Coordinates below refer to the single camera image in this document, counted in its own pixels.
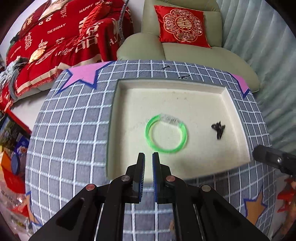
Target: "white tray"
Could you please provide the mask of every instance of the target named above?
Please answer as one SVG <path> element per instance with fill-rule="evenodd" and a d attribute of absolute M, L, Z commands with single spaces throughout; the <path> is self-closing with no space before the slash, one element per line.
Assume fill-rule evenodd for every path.
<path fill-rule="evenodd" d="M 152 153 L 144 132 L 149 119 L 160 113 L 180 119 L 187 127 L 187 144 L 175 154 L 159 153 L 160 162 L 173 175 L 196 178 L 222 172 L 250 162 L 248 141 L 237 109 L 225 87 L 174 80 L 120 80 L 112 106 L 107 149 L 107 176 L 125 174 L 146 156 L 145 181 L 152 181 Z M 226 125 L 222 138 L 211 125 Z M 177 127 L 156 123 L 153 138 L 163 148 L 180 141 Z"/>

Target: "person's hand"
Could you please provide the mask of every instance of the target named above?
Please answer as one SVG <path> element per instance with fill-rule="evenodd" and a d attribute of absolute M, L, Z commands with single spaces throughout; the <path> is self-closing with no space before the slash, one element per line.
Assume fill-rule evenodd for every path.
<path fill-rule="evenodd" d="M 296 182 L 292 182 L 291 186 L 293 189 L 296 189 Z M 286 235 L 295 220 L 296 220 L 296 196 L 294 197 L 292 203 L 289 206 L 286 220 L 285 220 L 283 226 L 281 227 L 280 233 L 282 235 Z"/>

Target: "green sofa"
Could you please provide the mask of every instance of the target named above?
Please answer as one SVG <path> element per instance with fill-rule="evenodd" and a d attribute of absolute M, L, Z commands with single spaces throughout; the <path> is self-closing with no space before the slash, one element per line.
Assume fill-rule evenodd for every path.
<path fill-rule="evenodd" d="M 154 5 L 183 7 L 204 11 L 206 37 L 212 47 L 179 43 L 161 43 Z M 205 65 L 243 77 L 250 90 L 259 90 L 260 82 L 252 68 L 238 55 L 222 48 L 222 19 L 215 0 L 145 0 L 142 31 L 128 37 L 117 51 L 118 60 L 154 59 Z"/>

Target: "blue bottle cap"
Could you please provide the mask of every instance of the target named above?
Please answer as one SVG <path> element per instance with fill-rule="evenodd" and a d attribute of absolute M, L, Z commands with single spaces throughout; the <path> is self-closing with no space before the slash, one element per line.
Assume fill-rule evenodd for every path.
<path fill-rule="evenodd" d="M 11 158 L 11 171 L 14 175 L 20 173 L 20 159 L 17 154 L 14 154 Z"/>

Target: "curtain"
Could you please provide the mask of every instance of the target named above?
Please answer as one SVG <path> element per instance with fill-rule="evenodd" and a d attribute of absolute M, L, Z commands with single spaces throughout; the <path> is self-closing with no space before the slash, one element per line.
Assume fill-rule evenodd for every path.
<path fill-rule="evenodd" d="M 257 73 L 254 93 L 274 148 L 296 154 L 296 38 L 265 0 L 216 0 L 223 47 Z"/>

